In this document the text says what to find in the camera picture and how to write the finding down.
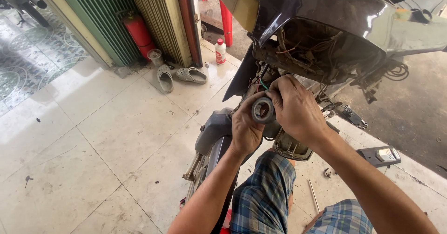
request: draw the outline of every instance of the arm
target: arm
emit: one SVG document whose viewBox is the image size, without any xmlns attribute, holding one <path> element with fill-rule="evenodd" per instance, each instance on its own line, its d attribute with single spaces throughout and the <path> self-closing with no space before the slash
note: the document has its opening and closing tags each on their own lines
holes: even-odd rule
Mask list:
<svg viewBox="0 0 447 234">
<path fill-rule="evenodd" d="M 168 234 L 209 234 L 213 230 L 242 161 L 261 141 L 264 125 L 253 121 L 251 107 L 263 95 L 251 96 L 233 115 L 230 147 L 174 219 Z"/>
<path fill-rule="evenodd" d="M 323 118 L 313 95 L 291 75 L 271 84 L 282 128 L 323 158 L 354 192 L 379 234 L 439 232 L 422 210 L 390 179 L 357 154 Z"/>
</svg>

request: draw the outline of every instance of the white plastic bottle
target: white plastic bottle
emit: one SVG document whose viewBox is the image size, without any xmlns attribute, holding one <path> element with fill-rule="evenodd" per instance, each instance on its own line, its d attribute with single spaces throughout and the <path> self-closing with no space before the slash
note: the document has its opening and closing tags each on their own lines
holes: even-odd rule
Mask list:
<svg viewBox="0 0 447 234">
<path fill-rule="evenodd" d="M 217 43 L 215 45 L 216 48 L 216 63 L 218 65 L 223 65 L 225 64 L 225 57 L 226 57 L 226 52 L 225 49 L 227 48 L 227 46 L 225 45 L 224 41 L 222 40 L 222 38 L 217 39 Z"/>
</svg>

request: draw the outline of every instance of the plastic cup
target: plastic cup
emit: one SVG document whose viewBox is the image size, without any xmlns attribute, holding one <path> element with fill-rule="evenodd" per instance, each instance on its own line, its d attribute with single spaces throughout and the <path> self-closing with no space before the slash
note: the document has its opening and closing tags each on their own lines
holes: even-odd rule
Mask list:
<svg viewBox="0 0 447 234">
<path fill-rule="evenodd" d="M 165 63 L 163 57 L 161 56 L 161 50 L 154 48 L 149 50 L 148 58 L 152 61 L 155 67 L 160 67 Z"/>
</svg>

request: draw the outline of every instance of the fire extinguisher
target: fire extinguisher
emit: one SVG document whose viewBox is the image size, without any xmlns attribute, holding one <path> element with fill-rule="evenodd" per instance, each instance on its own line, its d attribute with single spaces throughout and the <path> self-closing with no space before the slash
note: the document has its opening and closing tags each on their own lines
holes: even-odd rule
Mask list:
<svg viewBox="0 0 447 234">
<path fill-rule="evenodd" d="M 131 34 L 131 37 L 134 39 L 138 49 L 140 49 L 141 54 L 150 62 L 151 60 L 148 58 L 148 52 L 155 48 L 155 44 L 144 24 L 144 20 L 140 15 L 135 14 L 133 10 L 123 10 L 117 12 L 116 15 L 123 13 L 126 13 L 126 15 L 123 17 L 122 23 Z"/>
</svg>

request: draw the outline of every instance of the blue plaid shorts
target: blue plaid shorts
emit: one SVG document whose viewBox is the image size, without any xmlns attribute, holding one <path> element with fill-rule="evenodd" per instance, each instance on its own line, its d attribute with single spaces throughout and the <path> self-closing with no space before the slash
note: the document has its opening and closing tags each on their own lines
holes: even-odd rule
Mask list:
<svg viewBox="0 0 447 234">
<path fill-rule="evenodd" d="M 233 234 L 287 233 L 288 200 L 296 173 L 276 152 L 266 151 L 253 174 L 233 194 L 230 229 Z M 354 199 L 324 209 L 307 234 L 371 234 L 372 224 Z"/>
</svg>

